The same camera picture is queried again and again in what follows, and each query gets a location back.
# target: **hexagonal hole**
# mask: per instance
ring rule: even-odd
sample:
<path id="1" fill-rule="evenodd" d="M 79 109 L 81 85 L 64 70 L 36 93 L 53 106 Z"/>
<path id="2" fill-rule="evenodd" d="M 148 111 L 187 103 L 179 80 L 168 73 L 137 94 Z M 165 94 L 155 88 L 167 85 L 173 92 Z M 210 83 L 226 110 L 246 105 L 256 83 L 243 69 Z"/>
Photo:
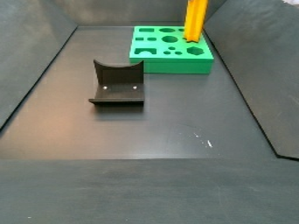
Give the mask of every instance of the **hexagonal hole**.
<path id="1" fill-rule="evenodd" d="M 192 46 L 192 47 L 187 48 L 187 53 L 198 56 L 198 55 L 203 54 L 203 50 L 199 47 Z"/>
<path id="2" fill-rule="evenodd" d="M 175 32 L 175 29 L 172 29 L 172 28 L 163 28 L 159 31 L 160 32 Z"/>
<path id="3" fill-rule="evenodd" d="M 164 36 L 163 37 L 163 42 L 167 42 L 167 43 L 175 43 L 179 39 L 173 36 Z"/>

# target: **gray wall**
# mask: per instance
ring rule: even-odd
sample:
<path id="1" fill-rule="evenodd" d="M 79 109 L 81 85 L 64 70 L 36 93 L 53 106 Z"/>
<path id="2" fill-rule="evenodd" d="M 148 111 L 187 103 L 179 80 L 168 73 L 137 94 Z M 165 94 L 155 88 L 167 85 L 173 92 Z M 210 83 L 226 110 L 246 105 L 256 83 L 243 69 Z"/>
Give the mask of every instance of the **gray wall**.
<path id="1" fill-rule="evenodd" d="M 52 0 L 79 25 L 181 25 L 188 0 Z M 211 0 L 207 18 L 226 0 Z"/>
<path id="2" fill-rule="evenodd" d="M 299 10 L 282 0 L 228 0 L 206 24 L 279 155 L 299 158 Z"/>
<path id="3" fill-rule="evenodd" d="M 0 128 L 76 29 L 47 0 L 0 0 Z"/>

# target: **yellow object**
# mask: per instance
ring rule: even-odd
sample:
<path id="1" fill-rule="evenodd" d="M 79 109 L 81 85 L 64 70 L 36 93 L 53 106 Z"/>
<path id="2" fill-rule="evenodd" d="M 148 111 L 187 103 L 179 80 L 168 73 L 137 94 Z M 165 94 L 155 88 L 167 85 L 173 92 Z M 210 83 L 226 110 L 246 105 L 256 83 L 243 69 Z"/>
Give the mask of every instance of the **yellow object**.
<path id="1" fill-rule="evenodd" d="M 183 33 L 183 37 L 187 39 L 187 42 L 199 42 L 200 40 L 207 7 L 208 0 L 188 1 Z"/>

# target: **black curved holder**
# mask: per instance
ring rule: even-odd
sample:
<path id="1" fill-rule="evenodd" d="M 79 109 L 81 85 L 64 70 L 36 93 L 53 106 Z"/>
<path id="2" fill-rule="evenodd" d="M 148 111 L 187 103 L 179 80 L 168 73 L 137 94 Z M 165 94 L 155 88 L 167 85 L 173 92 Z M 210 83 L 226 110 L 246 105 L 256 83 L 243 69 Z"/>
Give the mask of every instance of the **black curved holder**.
<path id="1" fill-rule="evenodd" d="M 144 103 L 144 62 L 132 66 L 108 66 L 93 60 L 97 73 L 97 93 L 93 104 Z"/>

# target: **green foam block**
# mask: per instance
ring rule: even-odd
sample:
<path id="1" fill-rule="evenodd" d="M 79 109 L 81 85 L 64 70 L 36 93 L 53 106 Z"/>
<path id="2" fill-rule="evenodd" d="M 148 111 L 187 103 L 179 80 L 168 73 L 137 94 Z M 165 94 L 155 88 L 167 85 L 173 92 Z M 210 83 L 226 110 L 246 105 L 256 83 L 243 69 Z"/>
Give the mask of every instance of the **green foam block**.
<path id="1" fill-rule="evenodd" d="M 208 74 L 214 57 L 206 39 L 185 42 L 183 26 L 136 26 L 129 62 L 144 61 L 145 73 Z"/>

